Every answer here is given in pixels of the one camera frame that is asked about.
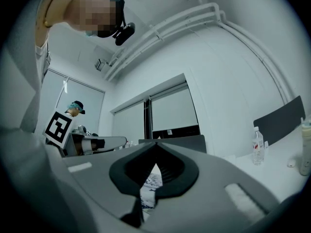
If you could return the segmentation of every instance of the wall-mounted device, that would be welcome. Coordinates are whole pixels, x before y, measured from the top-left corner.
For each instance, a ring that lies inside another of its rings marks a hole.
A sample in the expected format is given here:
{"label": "wall-mounted device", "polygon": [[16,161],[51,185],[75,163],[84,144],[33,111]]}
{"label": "wall-mounted device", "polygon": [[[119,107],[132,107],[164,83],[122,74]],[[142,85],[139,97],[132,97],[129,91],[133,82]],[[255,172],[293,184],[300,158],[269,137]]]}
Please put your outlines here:
{"label": "wall-mounted device", "polygon": [[117,46],[121,46],[135,33],[135,24],[133,22],[126,25],[125,19],[123,19],[123,25],[124,27],[120,27],[119,30],[112,36],[116,39]]}
{"label": "wall-mounted device", "polygon": [[109,63],[106,60],[104,60],[104,59],[98,59],[96,64],[95,64],[95,68],[96,68],[96,70],[101,72],[105,65],[108,66]]}

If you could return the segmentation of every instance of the white wall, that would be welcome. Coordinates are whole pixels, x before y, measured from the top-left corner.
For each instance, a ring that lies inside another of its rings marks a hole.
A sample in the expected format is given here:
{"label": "white wall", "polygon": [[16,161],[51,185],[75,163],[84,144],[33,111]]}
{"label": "white wall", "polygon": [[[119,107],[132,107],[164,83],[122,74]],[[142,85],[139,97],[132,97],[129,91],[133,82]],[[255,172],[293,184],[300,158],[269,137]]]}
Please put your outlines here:
{"label": "white wall", "polygon": [[51,53],[51,56],[51,69],[105,92],[102,111],[100,115],[98,135],[111,136],[113,115],[110,113],[110,110],[113,106],[113,93],[115,89],[115,84],[105,81],[100,75],[100,72],[97,71],[95,68],[86,69],[75,66],[71,62],[63,59],[62,57],[54,54],[53,52]]}
{"label": "white wall", "polygon": [[233,35],[213,26],[173,41],[122,76],[114,107],[181,73],[207,150],[217,156],[250,153],[253,120],[283,105],[260,60]]}
{"label": "white wall", "polygon": [[306,114],[311,113],[309,36],[286,0],[209,0],[218,3],[229,21],[248,30],[275,55],[289,77]]}

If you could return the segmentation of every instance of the white table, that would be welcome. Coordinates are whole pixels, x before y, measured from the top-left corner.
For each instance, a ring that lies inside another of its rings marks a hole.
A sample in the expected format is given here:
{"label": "white table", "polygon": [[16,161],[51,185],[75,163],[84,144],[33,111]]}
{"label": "white table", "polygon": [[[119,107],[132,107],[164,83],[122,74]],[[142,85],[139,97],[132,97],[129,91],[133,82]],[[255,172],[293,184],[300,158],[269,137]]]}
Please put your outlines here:
{"label": "white table", "polygon": [[[252,163],[252,154],[235,159],[235,165],[262,183],[275,197],[284,201],[302,190],[308,176],[299,173],[302,156],[301,126],[283,139],[269,146],[260,166]],[[296,159],[295,167],[287,167],[288,160]]]}

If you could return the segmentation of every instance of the headset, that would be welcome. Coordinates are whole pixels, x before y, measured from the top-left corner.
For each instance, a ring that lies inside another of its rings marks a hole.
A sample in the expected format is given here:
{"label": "headset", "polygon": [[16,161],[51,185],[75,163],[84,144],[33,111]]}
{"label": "headset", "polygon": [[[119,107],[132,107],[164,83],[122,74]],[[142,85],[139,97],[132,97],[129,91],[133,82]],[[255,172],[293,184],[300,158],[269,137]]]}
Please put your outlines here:
{"label": "headset", "polygon": [[135,33],[135,24],[133,22],[126,24],[124,16],[124,0],[117,0],[116,7],[122,13],[122,21],[117,22],[115,27],[110,31],[91,31],[87,32],[88,36],[96,35],[100,38],[107,38],[112,36],[116,40],[116,45],[121,46],[128,38],[130,38]]}

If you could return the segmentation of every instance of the plastic water bottle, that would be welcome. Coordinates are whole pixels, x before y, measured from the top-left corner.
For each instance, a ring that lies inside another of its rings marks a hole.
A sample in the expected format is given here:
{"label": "plastic water bottle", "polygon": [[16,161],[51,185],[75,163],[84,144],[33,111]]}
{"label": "plastic water bottle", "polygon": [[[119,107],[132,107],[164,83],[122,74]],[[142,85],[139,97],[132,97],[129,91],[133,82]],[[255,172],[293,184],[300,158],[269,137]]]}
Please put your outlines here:
{"label": "plastic water bottle", "polygon": [[264,145],[263,145],[263,136],[259,132],[259,128],[254,128],[254,137],[253,137],[253,163],[255,165],[260,165],[264,159]]}

